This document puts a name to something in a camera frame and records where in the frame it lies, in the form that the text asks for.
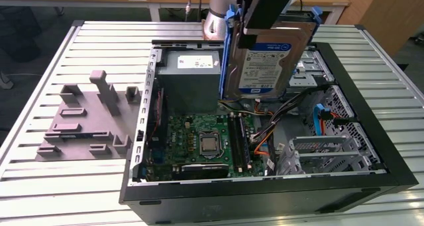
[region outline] power supply label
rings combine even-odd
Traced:
[[[212,56],[179,56],[179,69],[213,68]]]
[[[239,89],[243,93],[267,93],[279,82],[280,61],[289,55],[288,43],[256,43],[247,50]]]

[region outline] ram slot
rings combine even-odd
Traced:
[[[236,171],[243,172],[244,169],[251,168],[243,118],[240,116],[229,115],[227,119],[233,168]]]

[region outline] hard drive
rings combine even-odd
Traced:
[[[257,35],[256,44],[249,49],[231,47],[224,98],[276,98],[281,95],[315,28],[315,22],[280,21],[268,30],[244,30],[245,35]],[[233,30],[233,37],[239,38],[239,28],[235,26]]]

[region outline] slotted aluminum surface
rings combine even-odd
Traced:
[[[381,196],[344,214],[211,222],[201,225],[424,224],[423,97],[373,40],[353,26],[323,25],[313,41],[329,42],[420,182],[409,191]],[[95,90],[88,76],[105,70],[116,90],[143,88],[152,39],[201,40],[196,23],[85,22],[72,27],[40,85],[0,148],[3,226],[143,225],[117,203],[124,160],[35,162],[44,131],[61,102],[65,83]]]

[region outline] wooden cabinet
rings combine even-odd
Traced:
[[[337,24],[361,24],[393,56],[424,22],[424,0],[351,0]]]

